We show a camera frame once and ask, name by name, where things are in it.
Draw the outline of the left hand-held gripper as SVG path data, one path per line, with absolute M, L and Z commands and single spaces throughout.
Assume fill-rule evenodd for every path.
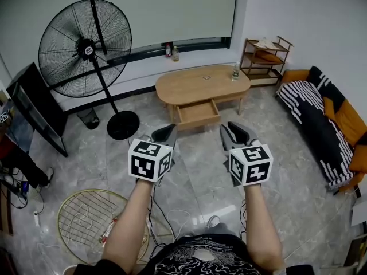
M 135 138 L 128 149 L 128 174 L 157 183 L 171 170 L 177 126 L 165 124 L 148 136 Z

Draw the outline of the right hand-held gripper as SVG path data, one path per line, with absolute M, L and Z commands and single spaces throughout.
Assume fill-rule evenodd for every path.
M 235 186 L 250 186 L 269 180 L 273 156 L 268 145 L 257 140 L 253 130 L 229 121 L 228 128 L 220 125 L 220 138 L 224 154 L 228 156 L 228 172 L 234 179 Z

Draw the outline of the person's right forearm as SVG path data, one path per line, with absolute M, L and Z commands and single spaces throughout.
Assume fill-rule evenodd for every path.
M 283 248 L 259 184 L 245 186 L 246 244 L 253 262 L 266 273 L 285 268 Z

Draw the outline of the person's left forearm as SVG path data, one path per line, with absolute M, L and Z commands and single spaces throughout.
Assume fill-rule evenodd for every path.
M 117 264 L 127 274 L 133 271 L 142 246 L 152 188 L 151 182 L 137 181 L 106 240 L 103 258 Z

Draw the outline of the wooden shelf rack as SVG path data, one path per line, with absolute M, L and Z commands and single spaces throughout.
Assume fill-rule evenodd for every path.
M 277 36 L 272 41 L 279 50 L 257 48 L 258 40 L 247 38 L 241 57 L 240 70 L 249 78 L 251 86 L 276 85 L 294 47 L 289 40 Z

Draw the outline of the black mesh waste bin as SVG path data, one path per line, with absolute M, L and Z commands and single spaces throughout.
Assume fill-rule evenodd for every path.
M 93 130 L 99 126 L 100 120 L 93 108 L 88 108 L 83 111 L 78 111 L 77 117 L 90 130 Z

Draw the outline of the black white striped blanket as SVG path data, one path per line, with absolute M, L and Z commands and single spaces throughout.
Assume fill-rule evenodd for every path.
M 325 101 L 340 108 L 345 97 L 316 66 L 285 71 L 276 96 L 294 118 L 316 158 L 331 190 L 347 185 L 354 149 L 338 124 L 326 115 Z

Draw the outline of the person's blue jeans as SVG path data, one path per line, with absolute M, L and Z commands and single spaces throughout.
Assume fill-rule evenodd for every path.
M 234 235 L 237 237 L 237 235 L 228 229 L 227 225 L 225 223 L 218 223 L 216 226 L 208 228 L 209 234 L 219 234 L 219 235 Z

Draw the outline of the crumpled beige cloth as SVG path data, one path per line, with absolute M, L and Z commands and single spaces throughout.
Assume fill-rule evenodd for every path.
M 257 48 L 262 48 L 262 49 L 279 50 L 279 47 L 277 47 L 272 41 L 270 41 L 266 38 L 262 38 L 262 39 L 258 40 L 258 42 L 255 43 L 255 46 Z

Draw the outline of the red white packet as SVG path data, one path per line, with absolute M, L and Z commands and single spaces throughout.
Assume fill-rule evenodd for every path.
M 105 231 L 100 236 L 99 242 L 102 244 L 103 247 L 106 244 L 107 238 L 108 238 L 111 230 L 113 229 L 113 227 L 117 223 L 117 220 L 118 220 L 117 217 L 113 217 L 112 220 L 111 220 L 111 222 L 108 224 L 107 228 L 105 229 Z

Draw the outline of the orange sofa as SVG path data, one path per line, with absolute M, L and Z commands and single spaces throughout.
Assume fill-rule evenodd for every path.
M 349 170 L 354 172 L 355 176 L 347 185 L 335 189 L 335 191 L 344 192 L 356 186 L 367 175 L 367 124 L 346 97 L 340 108 L 332 108 L 333 102 L 327 98 L 324 101 L 326 115 L 338 124 L 346 140 L 354 149 Z

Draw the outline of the black standing fan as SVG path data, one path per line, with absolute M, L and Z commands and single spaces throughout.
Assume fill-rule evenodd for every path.
M 124 71 L 131 54 L 130 24 L 120 8 L 105 0 L 81 0 L 62 9 L 46 27 L 38 50 L 41 75 L 51 90 L 70 98 L 105 93 L 114 115 L 109 136 L 129 139 L 140 120 L 119 111 L 109 88 Z

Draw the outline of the person's black printed shirt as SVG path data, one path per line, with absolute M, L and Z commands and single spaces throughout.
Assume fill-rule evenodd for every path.
M 314 275 L 311 265 L 295 265 L 286 275 Z M 78 264 L 66 275 L 131 275 L 103 257 L 95 265 Z M 246 241 L 234 235 L 209 234 L 183 236 L 148 261 L 138 275 L 273 275 L 251 259 Z

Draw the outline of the white roller blind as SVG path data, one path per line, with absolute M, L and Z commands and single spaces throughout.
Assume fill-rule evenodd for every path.
M 106 0 L 126 15 L 132 47 L 230 37 L 236 0 Z

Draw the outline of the black window frame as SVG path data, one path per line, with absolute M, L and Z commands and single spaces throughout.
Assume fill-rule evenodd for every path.
M 231 36 L 230 37 L 212 37 L 212 38 L 200 38 L 200 39 L 190 39 L 190 40 L 180 40 L 180 41 L 169 41 L 169 42 L 164 42 L 164 43 L 143 46 L 140 48 L 133 48 L 131 46 L 131 54 L 130 54 L 129 62 L 138 61 L 143 58 L 149 58 L 149 57 L 154 57 L 154 56 L 163 54 L 165 45 L 167 43 L 169 43 L 171 47 L 177 46 L 180 52 L 228 48 L 230 44 Z

